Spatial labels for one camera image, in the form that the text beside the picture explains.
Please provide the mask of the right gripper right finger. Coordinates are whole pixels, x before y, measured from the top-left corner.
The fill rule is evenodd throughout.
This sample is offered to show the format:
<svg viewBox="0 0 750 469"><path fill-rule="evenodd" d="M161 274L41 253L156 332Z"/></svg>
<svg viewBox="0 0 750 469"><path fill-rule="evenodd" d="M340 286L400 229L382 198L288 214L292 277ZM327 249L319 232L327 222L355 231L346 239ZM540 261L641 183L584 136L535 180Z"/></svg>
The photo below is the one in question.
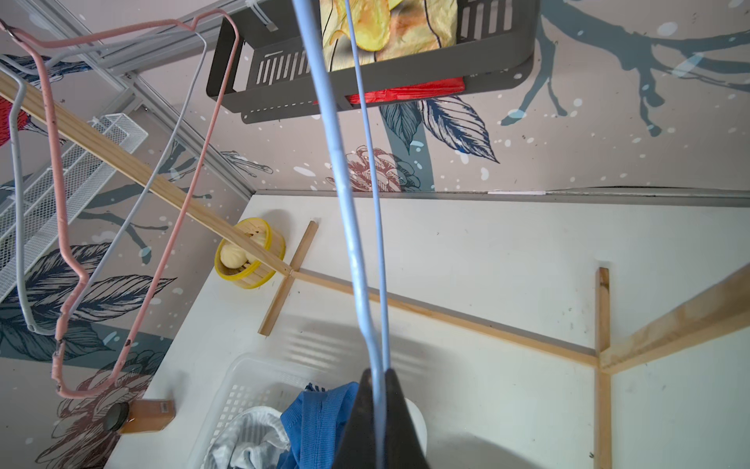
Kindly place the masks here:
<svg viewBox="0 0 750 469"><path fill-rule="evenodd" d="M386 377L387 414L385 462L389 469L429 469L417 432L409 414L407 402L393 369Z"/></svg>

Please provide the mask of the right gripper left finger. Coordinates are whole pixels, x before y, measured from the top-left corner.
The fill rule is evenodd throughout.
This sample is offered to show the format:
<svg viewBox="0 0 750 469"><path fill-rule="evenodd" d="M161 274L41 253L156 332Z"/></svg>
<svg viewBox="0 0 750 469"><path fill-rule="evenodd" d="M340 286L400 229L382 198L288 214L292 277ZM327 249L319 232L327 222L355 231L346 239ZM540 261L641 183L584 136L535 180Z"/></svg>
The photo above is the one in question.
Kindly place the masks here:
<svg viewBox="0 0 750 469"><path fill-rule="evenodd" d="M376 467L372 373L365 369L332 468Z"/></svg>

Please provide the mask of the blue tank top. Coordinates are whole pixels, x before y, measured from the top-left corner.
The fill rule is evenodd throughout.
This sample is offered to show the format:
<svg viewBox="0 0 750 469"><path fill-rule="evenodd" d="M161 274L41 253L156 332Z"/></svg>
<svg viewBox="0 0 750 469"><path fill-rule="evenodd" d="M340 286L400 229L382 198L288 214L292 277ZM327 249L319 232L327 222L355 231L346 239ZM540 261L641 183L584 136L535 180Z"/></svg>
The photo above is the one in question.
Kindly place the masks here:
<svg viewBox="0 0 750 469"><path fill-rule="evenodd" d="M277 468L331 468L358 390L355 382L330 390L309 383L281 414L290 449Z"/></svg>

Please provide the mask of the striped tank top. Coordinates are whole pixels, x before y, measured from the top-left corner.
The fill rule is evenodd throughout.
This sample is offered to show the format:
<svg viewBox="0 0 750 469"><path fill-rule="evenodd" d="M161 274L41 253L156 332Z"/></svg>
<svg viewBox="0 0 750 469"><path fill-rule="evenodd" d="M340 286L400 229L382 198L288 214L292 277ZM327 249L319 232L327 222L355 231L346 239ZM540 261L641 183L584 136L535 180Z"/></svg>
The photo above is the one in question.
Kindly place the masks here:
<svg viewBox="0 0 750 469"><path fill-rule="evenodd" d="M277 468L291 449L281 412L256 406L236 416L209 447L203 468Z"/></svg>

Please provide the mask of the white wire hanger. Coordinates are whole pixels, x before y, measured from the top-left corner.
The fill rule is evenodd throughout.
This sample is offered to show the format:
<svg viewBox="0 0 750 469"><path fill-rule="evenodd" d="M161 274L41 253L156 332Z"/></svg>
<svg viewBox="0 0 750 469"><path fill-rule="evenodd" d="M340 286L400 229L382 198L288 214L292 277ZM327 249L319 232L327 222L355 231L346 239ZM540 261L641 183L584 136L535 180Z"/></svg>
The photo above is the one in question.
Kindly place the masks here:
<svg viewBox="0 0 750 469"><path fill-rule="evenodd" d="M23 92L12 92L10 99L6 102L11 108L11 113L1 119L2 125L9 129L12 134L11 138L5 142L4 147L11 152L13 162L20 163L20 132L23 130L32 130L42 137L45 137L48 134L40 119L31 119L26 113L21 111L21 97L29 96L31 91L39 88L41 84L36 66L29 57L2 56L1 75L4 78L12 78L15 84L23 85ZM63 152L64 148L69 144L74 144L74 142L71 140L60 139L56 144L56 147ZM25 323L23 329L41 335L53 334L56 315L54 313L44 313L41 311L41 295L37 292L35 287L31 286L30 277L32 274L42 274L48 271L48 261L55 259L56 256L52 252L51 246L35 266L31 268L31 271L28 274L23 269L23 183L25 183L27 179L37 175L38 172L44 171L47 168L51 169L51 167L45 166L31 173L25 173L23 168L15 166L13 179L5 183L1 188L1 204L10 195L15 196L17 221L17 290L5 298L1 296L1 303L4 306L20 308L20 318ZM110 207L111 205L117 205L127 199L132 199L137 193L140 193L141 189L137 184L130 184L119 189L113 189L109 183L110 181L111 180L103 186L103 189L95 195L77 218L85 217L87 209L96 205Z"/></svg>

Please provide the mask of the light blue wire hanger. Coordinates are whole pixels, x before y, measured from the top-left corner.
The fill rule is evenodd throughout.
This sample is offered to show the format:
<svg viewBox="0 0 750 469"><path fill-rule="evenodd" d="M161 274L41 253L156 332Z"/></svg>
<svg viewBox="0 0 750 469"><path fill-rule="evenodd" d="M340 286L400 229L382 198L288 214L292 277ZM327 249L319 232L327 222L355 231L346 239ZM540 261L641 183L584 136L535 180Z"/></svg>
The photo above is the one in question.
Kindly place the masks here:
<svg viewBox="0 0 750 469"><path fill-rule="evenodd" d="M366 281L363 248L357 224L357 213L351 190L349 166L345 157L343 138L337 115L333 93L322 54L321 40L318 37L320 21L314 16L314 8L308 1L294 0L293 6L304 46L310 62L314 89L318 97L320 115L323 120L326 142L330 153L337 197L339 200L347 252L350 259L355 310L359 329L365 341L372 378L373 400L373 439L375 466L386 466L386 383L380 347L380 334L375 328L370 312L369 290Z"/></svg>

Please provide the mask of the pink wire hanger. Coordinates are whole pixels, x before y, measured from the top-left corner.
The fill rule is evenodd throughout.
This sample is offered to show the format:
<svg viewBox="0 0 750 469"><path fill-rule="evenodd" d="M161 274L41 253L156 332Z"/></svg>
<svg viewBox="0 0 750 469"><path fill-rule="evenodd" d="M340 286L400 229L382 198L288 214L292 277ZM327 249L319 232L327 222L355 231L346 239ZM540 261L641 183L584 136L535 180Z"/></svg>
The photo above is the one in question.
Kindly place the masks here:
<svg viewBox="0 0 750 469"><path fill-rule="evenodd" d="M56 100L60 103L66 101L64 98L72 98L78 103L66 104L69 109L80 107L78 111L100 111L99 99L107 101L112 96L98 90L99 78L94 78L94 72L89 70L89 64L77 59L61 60L58 64L48 66L48 73L51 74L51 82L60 81L64 76L78 74L78 78L68 78L68 84L55 85ZM150 164L155 164L156 160L162 158L162 152L166 152L160 162L158 162L159 174L176 183L183 192L189 189L189 179L195 173L198 154L191 154L185 148L178 137L169 141L169 150L166 148L168 141L165 131L152 129L144 144L138 149L138 156L143 156ZM42 168L42 160L46 160L49 166L49 149L47 148L47 136L33 137L31 134L21 136L23 152L23 163L27 162L31 168L29 171ZM109 182L113 189L119 189L130 184L137 184L129 181L125 176L116 175ZM143 188L140 187L140 193L137 193L132 199L122 201L117 205L104 207L96 205L87 209L83 218L77 218L72 221L70 226L70 248L72 254L78 262L86 268L91 275L95 269L101 265L105 253L113 242L117 230L121 228L122 223L127 218L133 203L141 195ZM144 197L144 203L139 209L137 217L131 220L127 232L115 244L111 252L111 257L105 262L103 271L99 277L93 277L90 281L90 287L86 292L81 303L76 307L70 319L66 340L70 343L66 345L66 365L71 365L75 376L82 377L83 371L93 373L85 380L81 378L81 385L78 389L89 389L100 386L107 380L109 373L114 367L114 362L120 352L122 344L126 341L127 328L130 328L132 320L135 318L138 310L142 306L146 291L150 287L152 274L158 264L158 258L164 252L166 242L171 235L173 223L177 218L178 211L170 209L166 202L162 201L156 195ZM187 262L187 268L183 272L183 277L188 278L193 271L198 269L198 258L200 240L188 242L190 236L195 235L197 225L187 222L183 224L183 230L180 234L181 242L187 242L187 251L185 246L180 246L179 242L172 248L170 262L174 263L172 268L167 266L159 280L157 291L152 299L154 302L160 298L159 295L164 288L167 293L183 293L182 288L178 288L178 262L183 264ZM55 254L55 259L48 261L48 271L42 274L32 274L30 277L31 286L35 287L41 295L41 311L44 313L54 313L56 320L60 316L60 308L64 301L68 299L78 282L78 275L66 265L58 250L58 242L51 248ZM48 381L49 365L51 365L51 356L56 349L56 342L53 335L37 335L23 329L25 324L20 318L20 308L4 306L1 303L1 396L10 396L11 393L22 397L30 398L33 393L41 393L42 398L49 394L47 388L54 388L54 383ZM135 384L148 384L150 377L158 369L160 362L163 360L164 353L171 344L171 339L165 339L164 334L177 331L177 328L171 328L166 332L156 330L156 335L150 335L145 332L145 326L142 326L139 332L139 339L134 340L133 347L129 353L120 375L117 378L117 384L109 386L108 393L113 389L126 386L131 378Z"/></svg>

